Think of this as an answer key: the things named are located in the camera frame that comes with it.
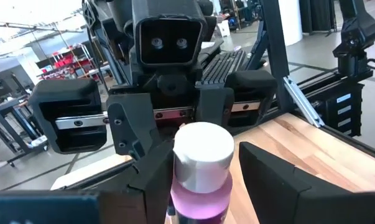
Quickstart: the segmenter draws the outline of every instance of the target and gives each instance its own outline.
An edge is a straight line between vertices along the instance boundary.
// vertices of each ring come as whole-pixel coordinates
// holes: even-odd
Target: screw
[[[125,147],[126,146],[126,142],[125,141],[122,141],[118,144],[118,147]]]
[[[170,84],[168,87],[169,91],[175,91],[176,90],[176,85],[175,84]]]
[[[82,121],[74,121],[74,125],[77,127],[82,126],[83,122]]]
[[[116,125],[120,125],[122,123],[123,123],[123,121],[121,121],[120,119],[115,119],[114,120],[114,124],[116,124]]]
[[[160,118],[162,118],[162,117],[163,117],[162,113],[157,113],[157,114],[155,115],[155,118],[157,118],[157,119],[160,119]]]

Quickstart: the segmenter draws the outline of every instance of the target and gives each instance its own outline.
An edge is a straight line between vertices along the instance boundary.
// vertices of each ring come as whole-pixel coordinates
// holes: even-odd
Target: black keyboard
[[[218,54],[204,69],[201,81],[196,85],[223,84],[231,73],[237,71],[244,62],[245,51]]]

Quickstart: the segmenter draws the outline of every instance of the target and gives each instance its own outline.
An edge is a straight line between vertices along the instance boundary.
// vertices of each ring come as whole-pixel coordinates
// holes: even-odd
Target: metal rail
[[[231,112],[257,110],[261,103],[258,101],[238,102],[233,105]],[[154,110],[154,118],[156,120],[183,118],[193,115],[194,108],[191,106],[181,108],[167,108],[162,110]],[[93,126],[101,126],[108,124],[107,111],[102,114],[86,115],[86,116],[69,116],[56,119],[58,129],[86,128]]]
[[[307,100],[300,88],[288,77],[284,77],[284,85],[307,121],[316,128],[324,126],[324,122],[320,115],[314,110],[313,106]]]
[[[26,29],[26,30],[48,30],[48,31],[59,31],[59,32],[74,32],[74,33],[82,33],[83,32],[83,30],[81,30],[81,29],[57,30],[56,27],[45,27],[45,26],[36,26],[36,25],[28,25],[28,24],[17,24],[17,23],[13,23],[13,22],[0,22],[0,27]]]

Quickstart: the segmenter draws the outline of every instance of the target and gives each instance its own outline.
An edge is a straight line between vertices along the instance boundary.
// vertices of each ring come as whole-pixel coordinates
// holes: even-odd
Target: white bottle cap
[[[224,184],[234,139],[216,124],[190,123],[176,133],[174,152],[176,180],[189,191],[206,194]]]

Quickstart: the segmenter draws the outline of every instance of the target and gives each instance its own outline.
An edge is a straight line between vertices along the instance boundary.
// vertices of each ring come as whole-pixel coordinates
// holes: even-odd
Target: label sticker
[[[342,108],[340,110],[338,110],[338,115],[339,114],[343,114],[344,112],[349,111],[349,110],[351,110],[351,106],[350,105],[347,106],[347,107],[344,107],[344,108]]]
[[[341,121],[341,122],[338,123],[338,127],[340,127],[340,126],[342,126],[342,125],[345,125],[345,124],[347,124],[347,123],[350,123],[350,121],[351,121],[351,118],[348,118],[348,119],[346,119],[346,120],[344,120],[344,121]]]
[[[351,94],[346,94],[345,96],[341,96],[338,99],[336,99],[336,103],[341,103],[344,102],[345,100],[351,98]]]
[[[345,134],[345,135],[349,135],[349,134],[351,134],[351,130],[349,130],[349,131],[345,131],[343,134]]]

